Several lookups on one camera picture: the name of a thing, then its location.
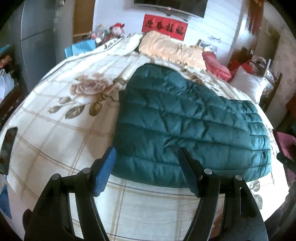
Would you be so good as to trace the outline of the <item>wooden chair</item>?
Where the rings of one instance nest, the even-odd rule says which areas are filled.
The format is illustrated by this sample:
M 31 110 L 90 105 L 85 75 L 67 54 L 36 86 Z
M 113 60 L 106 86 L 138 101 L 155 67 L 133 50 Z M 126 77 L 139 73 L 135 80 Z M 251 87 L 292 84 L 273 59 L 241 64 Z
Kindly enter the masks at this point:
M 257 75 L 266 80 L 266 87 L 259 102 L 259 106 L 266 113 L 280 86 L 283 74 L 280 73 L 278 76 L 274 74 L 271 69 L 271 59 L 264 61 L 262 57 L 258 57 L 256 61 L 251 60 L 250 63 L 258 70 Z

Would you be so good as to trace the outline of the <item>wall-mounted television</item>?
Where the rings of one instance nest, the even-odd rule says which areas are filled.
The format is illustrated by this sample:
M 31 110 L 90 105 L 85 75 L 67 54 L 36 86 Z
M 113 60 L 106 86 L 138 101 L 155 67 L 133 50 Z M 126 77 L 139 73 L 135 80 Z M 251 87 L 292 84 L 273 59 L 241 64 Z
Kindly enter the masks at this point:
M 133 1 L 134 4 L 143 6 L 153 6 L 156 8 L 163 8 L 168 11 L 177 11 L 191 16 L 199 16 L 201 18 L 205 15 L 207 7 L 207 0 L 138 0 Z

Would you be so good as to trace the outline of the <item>red ruffled cushion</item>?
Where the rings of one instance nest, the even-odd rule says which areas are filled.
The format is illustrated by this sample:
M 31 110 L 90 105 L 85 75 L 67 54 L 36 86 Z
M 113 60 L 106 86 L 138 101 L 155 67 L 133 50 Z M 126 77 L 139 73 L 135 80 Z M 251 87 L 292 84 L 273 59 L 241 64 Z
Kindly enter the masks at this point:
M 220 64 L 213 52 L 203 52 L 202 56 L 209 72 L 226 82 L 229 82 L 232 79 L 230 70 L 226 66 Z

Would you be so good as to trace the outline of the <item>wooden door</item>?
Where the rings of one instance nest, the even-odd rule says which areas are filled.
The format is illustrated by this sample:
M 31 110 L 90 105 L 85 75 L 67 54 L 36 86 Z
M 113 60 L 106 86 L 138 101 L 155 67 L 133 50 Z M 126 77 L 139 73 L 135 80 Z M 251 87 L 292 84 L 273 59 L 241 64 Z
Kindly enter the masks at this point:
M 76 0 L 73 18 L 73 43 L 88 36 L 93 26 L 95 0 Z

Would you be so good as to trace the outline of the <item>red Chinese banner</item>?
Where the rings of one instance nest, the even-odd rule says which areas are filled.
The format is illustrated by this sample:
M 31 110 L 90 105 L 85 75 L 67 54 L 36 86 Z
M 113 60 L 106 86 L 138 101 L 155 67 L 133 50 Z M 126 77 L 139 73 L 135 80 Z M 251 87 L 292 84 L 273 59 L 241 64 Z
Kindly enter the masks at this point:
M 162 16 L 144 15 L 142 32 L 157 31 L 171 38 L 183 41 L 188 24 L 179 20 Z

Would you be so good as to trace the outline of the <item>orange fringed pillow cover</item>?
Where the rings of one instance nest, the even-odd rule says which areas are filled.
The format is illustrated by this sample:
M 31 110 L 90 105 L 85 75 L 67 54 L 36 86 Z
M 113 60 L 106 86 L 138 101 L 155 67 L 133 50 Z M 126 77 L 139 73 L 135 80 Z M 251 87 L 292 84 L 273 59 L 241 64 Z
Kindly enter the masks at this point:
M 174 64 L 186 65 L 198 71 L 206 70 L 202 48 L 184 45 L 156 31 L 146 33 L 138 49 L 140 53 L 150 57 L 158 57 Z

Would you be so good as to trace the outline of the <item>red decoration hanging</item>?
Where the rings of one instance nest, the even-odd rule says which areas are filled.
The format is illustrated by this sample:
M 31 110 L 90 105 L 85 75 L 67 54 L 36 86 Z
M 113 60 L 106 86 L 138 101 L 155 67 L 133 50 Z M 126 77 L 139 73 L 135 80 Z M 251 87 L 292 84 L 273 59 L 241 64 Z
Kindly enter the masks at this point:
M 246 29 L 252 35 L 257 35 L 262 24 L 264 0 L 250 0 Z

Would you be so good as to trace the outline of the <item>white pillow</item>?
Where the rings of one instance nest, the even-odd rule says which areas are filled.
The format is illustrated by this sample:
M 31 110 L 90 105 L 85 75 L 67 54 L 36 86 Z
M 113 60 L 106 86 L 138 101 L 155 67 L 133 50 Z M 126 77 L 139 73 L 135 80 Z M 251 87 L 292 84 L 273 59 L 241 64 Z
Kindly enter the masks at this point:
M 267 86 L 267 80 L 263 77 L 249 74 L 242 66 L 239 66 L 230 85 L 247 94 L 255 104 L 259 104 L 262 93 Z

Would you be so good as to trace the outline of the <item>dark green quilted jacket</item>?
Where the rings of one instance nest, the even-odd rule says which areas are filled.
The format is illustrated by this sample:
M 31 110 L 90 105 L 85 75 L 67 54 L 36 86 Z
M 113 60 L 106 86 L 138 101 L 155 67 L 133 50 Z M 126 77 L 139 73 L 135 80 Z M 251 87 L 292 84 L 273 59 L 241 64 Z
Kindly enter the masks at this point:
M 156 64 L 136 69 L 119 92 L 112 174 L 170 188 L 187 186 L 178 162 L 184 147 L 223 177 L 253 181 L 271 172 L 270 140 L 256 106 L 218 96 Z

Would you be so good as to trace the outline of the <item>grey wardrobe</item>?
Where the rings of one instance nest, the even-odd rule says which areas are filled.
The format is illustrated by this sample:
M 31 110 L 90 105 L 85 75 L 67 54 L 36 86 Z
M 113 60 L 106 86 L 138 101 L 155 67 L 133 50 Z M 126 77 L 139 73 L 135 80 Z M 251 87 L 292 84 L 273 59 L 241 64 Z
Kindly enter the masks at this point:
M 75 1 L 23 1 L 1 30 L 1 41 L 14 49 L 19 84 L 28 95 L 65 59 L 72 44 Z

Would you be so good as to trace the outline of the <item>santa plush toy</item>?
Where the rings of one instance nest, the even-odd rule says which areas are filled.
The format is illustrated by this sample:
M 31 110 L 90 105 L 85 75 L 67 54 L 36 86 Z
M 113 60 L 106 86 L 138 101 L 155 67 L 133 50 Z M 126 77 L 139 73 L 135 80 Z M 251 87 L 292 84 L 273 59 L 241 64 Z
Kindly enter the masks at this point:
M 120 38 L 124 33 L 125 24 L 116 23 L 110 27 L 110 34 L 114 38 Z

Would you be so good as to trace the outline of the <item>red bag on chair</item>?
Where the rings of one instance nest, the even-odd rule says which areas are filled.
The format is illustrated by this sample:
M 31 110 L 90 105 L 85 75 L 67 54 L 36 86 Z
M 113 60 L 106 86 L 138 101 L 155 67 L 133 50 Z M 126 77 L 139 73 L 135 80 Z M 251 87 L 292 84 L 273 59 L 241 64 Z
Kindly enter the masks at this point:
M 242 67 L 248 74 L 253 74 L 253 69 L 249 65 L 249 61 L 245 63 L 240 63 L 239 61 L 234 59 L 228 64 L 227 68 L 229 69 L 231 75 L 235 76 L 239 67 Z

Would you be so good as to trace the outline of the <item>framed photo on wall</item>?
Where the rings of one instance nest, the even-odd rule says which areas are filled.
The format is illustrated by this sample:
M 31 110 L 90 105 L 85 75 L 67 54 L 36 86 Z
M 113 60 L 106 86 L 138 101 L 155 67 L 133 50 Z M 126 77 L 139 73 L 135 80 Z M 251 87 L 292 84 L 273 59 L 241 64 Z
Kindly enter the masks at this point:
M 205 52 L 213 52 L 213 53 L 216 54 L 217 50 L 218 50 L 217 46 L 215 46 L 215 45 L 213 45 L 211 43 L 208 43 L 208 42 L 206 42 L 204 40 L 201 40 L 201 39 L 198 40 L 196 45 L 203 48 Z

